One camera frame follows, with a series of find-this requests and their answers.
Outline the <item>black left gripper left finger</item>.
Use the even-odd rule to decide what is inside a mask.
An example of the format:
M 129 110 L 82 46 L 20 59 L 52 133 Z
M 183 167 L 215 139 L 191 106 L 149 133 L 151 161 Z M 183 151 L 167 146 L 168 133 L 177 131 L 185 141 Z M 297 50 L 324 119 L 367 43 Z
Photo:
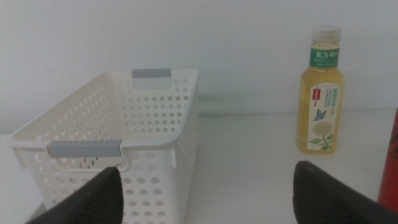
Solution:
M 71 196 L 28 224 L 122 224 L 123 210 L 119 170 L 107 167 Z

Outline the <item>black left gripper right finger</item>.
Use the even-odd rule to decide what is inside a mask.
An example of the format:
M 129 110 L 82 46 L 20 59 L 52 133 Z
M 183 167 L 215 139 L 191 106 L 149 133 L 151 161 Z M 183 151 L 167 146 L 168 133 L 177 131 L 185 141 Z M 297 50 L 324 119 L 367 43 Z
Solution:
M 397 223 L 396 212 L 365 197 L 309 161 L 299 161 L 295 166 L 293 194 L 298 223 Z

